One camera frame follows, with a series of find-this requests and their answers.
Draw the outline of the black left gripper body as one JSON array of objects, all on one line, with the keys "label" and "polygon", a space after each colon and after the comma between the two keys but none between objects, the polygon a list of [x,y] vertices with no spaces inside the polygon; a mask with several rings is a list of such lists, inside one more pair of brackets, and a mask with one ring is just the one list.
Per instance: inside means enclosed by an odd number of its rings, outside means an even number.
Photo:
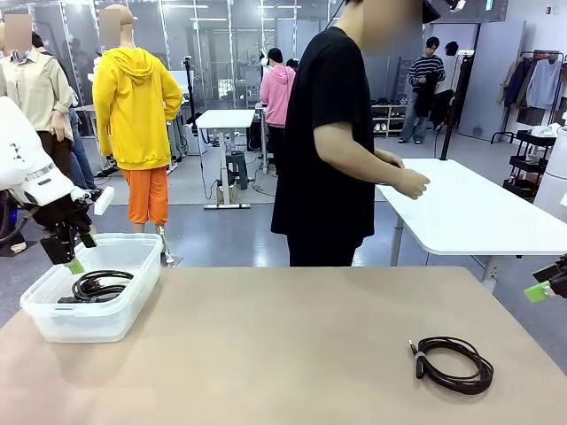
[{"label": "black left gripper body", "polygon": [[90,204],[90,194],[79,195],[76,199],[66,195],[47,205],[37,206],[35,222],[49,236],[60,235],[64,229],[70,229],[72,236],[87,234],[91,231]]}]

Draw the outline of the person's right hand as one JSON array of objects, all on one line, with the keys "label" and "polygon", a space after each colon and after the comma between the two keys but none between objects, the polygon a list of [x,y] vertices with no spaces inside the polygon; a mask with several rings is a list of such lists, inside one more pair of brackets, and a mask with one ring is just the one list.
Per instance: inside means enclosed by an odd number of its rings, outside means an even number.
[{"label": "person's right hand", "polygon": [[427,190],[429,183],[430,180],[423,174],[412,169],[401,168],[394,178],[392,187],[400,194],[416,200]]}]

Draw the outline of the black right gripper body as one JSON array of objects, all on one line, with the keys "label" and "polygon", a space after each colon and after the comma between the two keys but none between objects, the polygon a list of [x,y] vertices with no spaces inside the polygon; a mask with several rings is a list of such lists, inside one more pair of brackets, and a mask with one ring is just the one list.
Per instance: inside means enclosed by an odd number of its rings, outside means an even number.
[{"label": "black right gripper body", "polygon": [[557,296],[567,296],[566,255],[555,262],[555,274],[549,279],[549,288]]}]

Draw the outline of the person's left hand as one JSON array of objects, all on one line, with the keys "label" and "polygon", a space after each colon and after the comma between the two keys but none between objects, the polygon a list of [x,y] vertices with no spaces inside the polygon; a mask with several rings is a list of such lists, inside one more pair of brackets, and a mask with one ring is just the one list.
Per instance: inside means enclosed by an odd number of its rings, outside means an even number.
[{"label": "person's left hand", "polygon": [[375,149],[374,151],[375,155],[383,160],[384,162],[392,165],[392,166],[396,166],[400,169],[404,168],[404,163],[402,161],[402,159],[400,157],[398,157],[397,155],[389,152],[389,151],[384,151],[381,149]]}]

